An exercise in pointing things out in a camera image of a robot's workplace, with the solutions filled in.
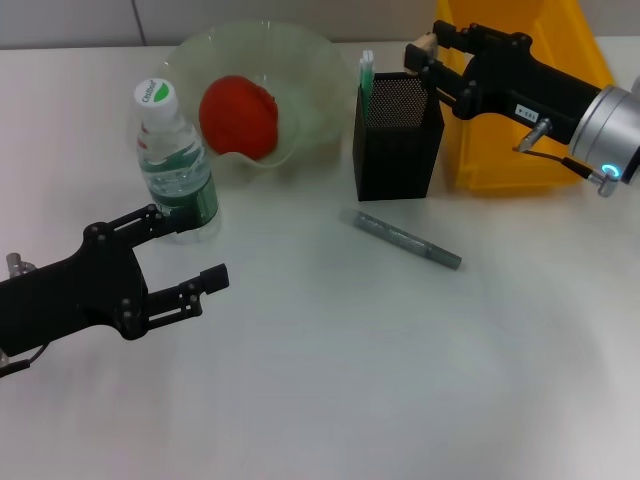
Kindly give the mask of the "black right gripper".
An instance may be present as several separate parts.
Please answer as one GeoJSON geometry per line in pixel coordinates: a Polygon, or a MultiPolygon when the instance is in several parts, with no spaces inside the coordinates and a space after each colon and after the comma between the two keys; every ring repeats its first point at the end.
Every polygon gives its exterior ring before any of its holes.
{"type": "Polygon", "coordinates": [[[506,34],[477,23],[458,30],[442,20],[434,23],[433,33],[439,46],[472,55],[463,75],[413,44],[405,49],[404,66],[457,118],[499,114],[528,127],[547,119],[548,136],[567,145],[601,92],[536,60],[527,34],[506,34]]]}

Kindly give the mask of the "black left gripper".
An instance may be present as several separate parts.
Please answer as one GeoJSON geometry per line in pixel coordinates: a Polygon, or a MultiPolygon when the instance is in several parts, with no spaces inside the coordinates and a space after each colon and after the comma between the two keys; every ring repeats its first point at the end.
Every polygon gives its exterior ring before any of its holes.
{"type": "Polygon", "coordinates": [[[229,287],[225,264],[147,296],[133,252],[150,240],[197,227],[198,216],[187,209],[165,214],[155,204],[87,227],[72,256],[1,283],[1,349],[19,355],[102,325],[133,340],[146,329],[201,316],[200,297],[229,287]]]}

